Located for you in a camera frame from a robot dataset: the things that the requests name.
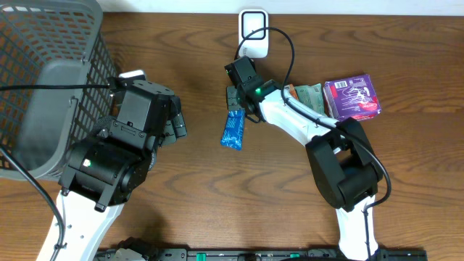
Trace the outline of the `teal green snack packet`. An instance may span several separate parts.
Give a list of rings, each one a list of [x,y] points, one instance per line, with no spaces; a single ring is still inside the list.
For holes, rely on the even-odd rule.
[[[322,85],[320,83],[312,86],[296,86],[295,90],[298,96],[298,100],[301,103],[316,111],[318,114],[325,114]]]

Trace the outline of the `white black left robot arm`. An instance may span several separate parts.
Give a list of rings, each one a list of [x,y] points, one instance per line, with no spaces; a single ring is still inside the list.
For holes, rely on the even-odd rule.
[[[115,78],[122,92],[117,116],[97,120],[89,135],[74,144],[59,179],[57,208],[39,260],[92,260],[104,235],[132,192],[154,167],[157,149],[177,131],[181,100],[174,91],[146,80]]]

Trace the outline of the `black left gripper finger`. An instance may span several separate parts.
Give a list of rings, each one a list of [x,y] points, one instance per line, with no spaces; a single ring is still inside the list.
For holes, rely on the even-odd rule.
[[[181,99],[178,96],[170,97],[170,116],[177,116],[181,113]]]
[[[178,139],[187,136],[186,124],[183,118],[183,114],[180,112],[172,120],[166,122],[165,129],[163,131],[163,137],[161,138],[161,145],[167,146],[174,144]]]

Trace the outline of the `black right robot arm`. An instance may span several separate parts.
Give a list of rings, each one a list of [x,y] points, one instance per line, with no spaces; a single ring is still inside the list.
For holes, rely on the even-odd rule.
[[[336,210],[339,250],[349,260],[372,260],[378,252],[373,208],[378,183],[391,180],[361,124],[335,120],[295,99],[288,90],[260,78],[226,89],[228,119],[221,143],[240,150],[244,120],[274,125],[306,149],[315,185]]]

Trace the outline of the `red purple snack packet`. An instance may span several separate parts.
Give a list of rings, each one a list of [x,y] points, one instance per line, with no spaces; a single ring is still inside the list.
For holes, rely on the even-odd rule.
[[[323,87],[330,117],[367,120],[381,113],[381,105],[369,74],[326,81]]]

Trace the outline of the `small orange snack box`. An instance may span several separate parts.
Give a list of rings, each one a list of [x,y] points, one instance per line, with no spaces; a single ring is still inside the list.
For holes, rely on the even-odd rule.
[[[299,97],[297,95],[297,91],[292,84],[285,85],[284,88],[296,99],[298,100]]]

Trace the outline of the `blue Oreo cookie pack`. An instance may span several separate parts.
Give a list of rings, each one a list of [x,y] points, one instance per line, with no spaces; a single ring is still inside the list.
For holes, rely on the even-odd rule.
[[[229,111],[223,136],[220,140],[222,146],[232,148],[238,151],[242,150],[244,136],[244,110]]]

